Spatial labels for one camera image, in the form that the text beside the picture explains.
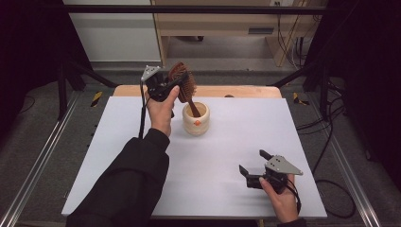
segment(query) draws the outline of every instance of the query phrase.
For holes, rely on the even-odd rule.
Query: ceramic cup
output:
[[[210,110],[206,104],[194,102],[200,117],[194,117],[189,104],[183,107],[183,128],[192,135],[202,135],[209,129]]]

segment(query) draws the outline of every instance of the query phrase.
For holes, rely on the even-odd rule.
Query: human hand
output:
[[[148,112],[151,122],[151,127],[155,130],[161,131],[166,136],[171,134],[171,112],[174,107],[174,101],[180,92],[180,87],[175,86],[166,100],[163,102],[155,101],[149,98],[148,92],[145,93],[148,99]]]
[[[293,174],[288,174],[288,179],[295,184]],[[288,188],[286,188],[282,194],[277,194],[271,184],[264,178],[259,178],[259,182],[270,198],[274,213],[282,223],[292,222],[293,220],[298,219],[295,196],[288,190]]]

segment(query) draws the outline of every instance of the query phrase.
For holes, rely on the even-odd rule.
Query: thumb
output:
[[[168,95],[165,101],[173,105],[179,93],[180,93],[180,86],[176,85],[173,89],[171,89],[170,94]]]

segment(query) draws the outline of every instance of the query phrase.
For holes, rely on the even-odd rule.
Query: black jacket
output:
[[[143,140],[132,138],[67,217],[66,226],[147,226],[166,181],[169,142],[155,129]],[[280,226],[305,226],[305,221]]]

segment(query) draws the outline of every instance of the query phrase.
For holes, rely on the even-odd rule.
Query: metal bar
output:
[[[320,111],[318,108],[318,101],[316,97],[310,96],[311,103],[317,116],[320,115]],[[330,129],[326,128],[324,132],[326,133],[327,137],[329,135]],[[354,170],[351,168],[350,164],[347,161],[344,153],[342,152],[341,146],[333,133],[330,142],[331,148],[333,149],[333,156],[336,160],[337,165],[339,166],[341,175],[347,184],[348,190],[352,195],[354,202],[357,206],[357,209],[362,217],[363,221],[365,222],[366,226],[369,227],[380,227],[380,221],[375,213],[374,208],[372,207],[371,203],[369,202],[368,197],[363,190],[362,185],[360,185],[359,180],[357,179],[357,175],[355,174]]]
[[[27,175],[23,185],[21,186],[18,194],[15,196],[14,201],[9,206],[6,214],[0,220],[1,227],[12,227],[16,224],[18,217],[20,217],[27,200],[29,199],[32,191],[39,181],[42,172],[49,160],[55,146],[59,142],[62,132],[72,112],[74,111],[77,100],[79,98],[80,93],[73,92],[72,97],[70,98],[67,112],[62,120],[57,121],[56,126],[54,127],[53,131],[51,132],[50,136],[48,137],[41,153],[39,154],[35,164],[30,169],[29,174]]]
[[[212,13],[212,14],[286,14],[327,15],[345,9],[325,7],[247,7],[247,6],[141,6],[141,5],[44,5],[42,9],[64,10],[70,13]]]

